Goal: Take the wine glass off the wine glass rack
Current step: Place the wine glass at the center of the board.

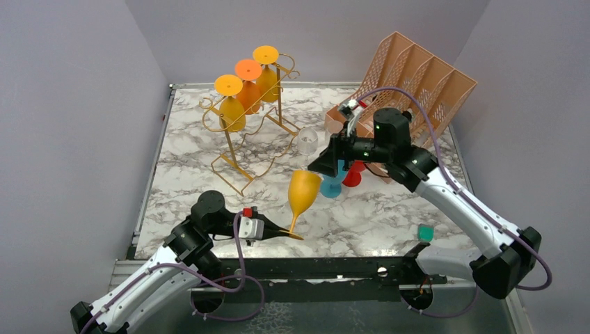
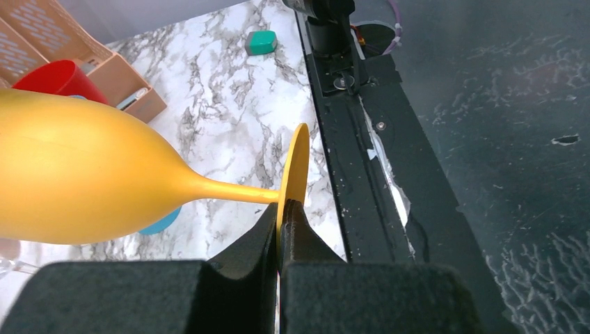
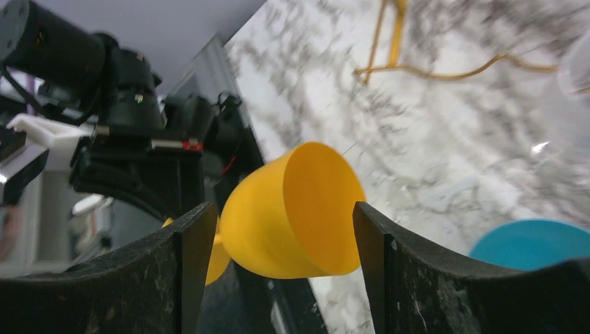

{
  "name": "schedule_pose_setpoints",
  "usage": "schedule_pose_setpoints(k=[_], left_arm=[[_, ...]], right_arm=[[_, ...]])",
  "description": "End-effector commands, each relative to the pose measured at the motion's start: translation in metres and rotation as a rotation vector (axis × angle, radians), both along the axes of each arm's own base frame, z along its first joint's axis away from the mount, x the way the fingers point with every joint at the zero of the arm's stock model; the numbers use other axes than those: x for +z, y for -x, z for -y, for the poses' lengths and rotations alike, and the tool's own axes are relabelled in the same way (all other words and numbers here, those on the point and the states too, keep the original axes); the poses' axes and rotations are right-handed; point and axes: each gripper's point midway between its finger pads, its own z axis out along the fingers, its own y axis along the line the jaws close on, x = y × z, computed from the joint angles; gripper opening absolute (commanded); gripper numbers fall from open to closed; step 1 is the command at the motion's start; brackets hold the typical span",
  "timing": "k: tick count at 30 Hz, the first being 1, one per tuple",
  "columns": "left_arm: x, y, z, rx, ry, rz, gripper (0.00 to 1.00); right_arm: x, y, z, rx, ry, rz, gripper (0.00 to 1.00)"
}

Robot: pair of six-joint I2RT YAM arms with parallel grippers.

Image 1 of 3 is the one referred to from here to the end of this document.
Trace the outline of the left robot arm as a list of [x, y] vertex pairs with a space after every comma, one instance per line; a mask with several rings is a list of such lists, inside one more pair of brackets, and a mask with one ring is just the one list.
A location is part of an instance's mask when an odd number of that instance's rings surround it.
[[216, 235], [227, 236], [238, 244], [242, 240], [288, 237], [290, 232], [256, 207], [230, 212], [224, 195], [208, 190], [140, 269], [105, 296], [92, 303], [81, 301], [71, 309], [75, 333], [129, 333], [168, 297], [197, 285], [209, 285], [225, 293], [241, 291], [249, 278], [243, 253], [238, 253], [240, 273], [223, 276], [221, 261], [212, 251]]

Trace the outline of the blue wine glass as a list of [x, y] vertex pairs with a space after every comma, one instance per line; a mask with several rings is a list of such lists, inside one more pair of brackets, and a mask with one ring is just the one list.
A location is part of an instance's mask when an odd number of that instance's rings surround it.
[[342, 192], [342, 181], [346, 177], [347, 171], [344, 169], [345, 161], [339, 160], [337, 163], [337, 175], [335, 177], [329, 177], [327, 175], [322, 176], [320, 184], [320, 193], [326, 198], [336, 198]]

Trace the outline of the red wine glass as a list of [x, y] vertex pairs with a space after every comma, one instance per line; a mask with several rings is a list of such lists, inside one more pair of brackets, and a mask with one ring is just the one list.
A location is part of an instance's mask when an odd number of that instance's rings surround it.
[[354, 162], [348, 170], [346, 177], [342, 181], [342, 184], [346, 187], [356, 187], [362, 181], [361, 173], [366, 169], [365, 164], [362, 161]]

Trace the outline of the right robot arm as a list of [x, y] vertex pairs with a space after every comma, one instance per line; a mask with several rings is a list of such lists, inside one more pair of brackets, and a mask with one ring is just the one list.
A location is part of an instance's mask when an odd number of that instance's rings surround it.
[[505, 298], [534, 268], [540, 233], [500, 218], [462, 187], [434, 154], [413, 145], [408, 112], [379, 109], [373, 124], [371, 138], [348, 134], [345, 129], [333, 134], [308, 170], [335, 177], [353, 162], [383, 164], [389, 178], [437, 207], [476, 246], [461, 251], [420, 244], [407, 254], [402, 276], [410, 283], [434, 275], [462, 278], [493, 298]]

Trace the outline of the gold wire glass rack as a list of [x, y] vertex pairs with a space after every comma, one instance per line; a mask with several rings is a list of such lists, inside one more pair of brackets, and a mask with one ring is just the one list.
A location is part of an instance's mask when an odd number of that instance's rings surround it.
[[[282, 107], [282, 81], [297, 78], [299, 72], [290, 55], [281, 52], [279, 54], [278, 60], [270, 65], [277, 74], [278, 99], [275, 102], [263, 102], [259, 98], [257, 102], [260, 105], [259, 111], [252, 115], [247, 115], [245, 111], [246, 126], [241, 131], [229, 132], [220, 126], [220, 119], [216, 112], [224, 96], [220, 95], [215, 88], [213, 97], [205, 97], [198, 104], [203, 111], [201, 123], [204, 128], [211, 133], [224, 134], [227, 143], [226, 149], [211, 162], [212, 172], [240, 196], [254, 181], [265, 176], [278, 158], [287, 154], [301, 130], [285, 117]], [[250, 159], [247, 150], [252, 149], [252, 139], [263, 132], [265, 125], [271, 125], [286, 133], [287, 144], [278, 153], [268, 154], [267, 160], [261, 167], [251, 167], [248, 164]]]

